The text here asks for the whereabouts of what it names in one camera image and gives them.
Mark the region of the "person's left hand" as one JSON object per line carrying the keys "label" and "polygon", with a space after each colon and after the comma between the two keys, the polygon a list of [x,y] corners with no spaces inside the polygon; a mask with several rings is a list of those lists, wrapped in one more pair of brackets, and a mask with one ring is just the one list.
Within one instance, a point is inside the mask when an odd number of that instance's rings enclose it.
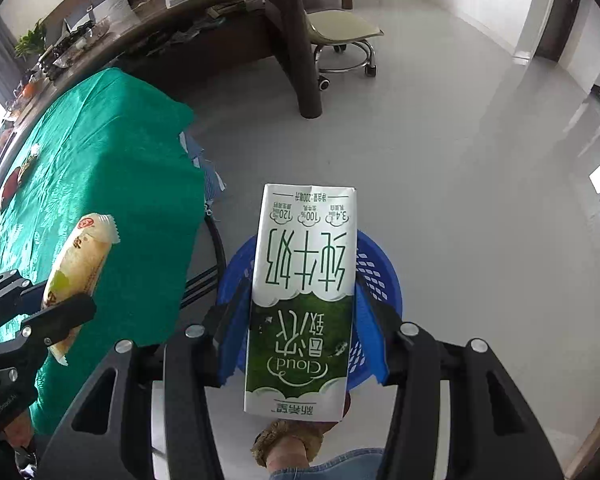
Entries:
{"label": "person's left hand", "polygon": [[13,448],[27,448],[34,436],[30,412],[25,410],[4,428],[7,442]]}

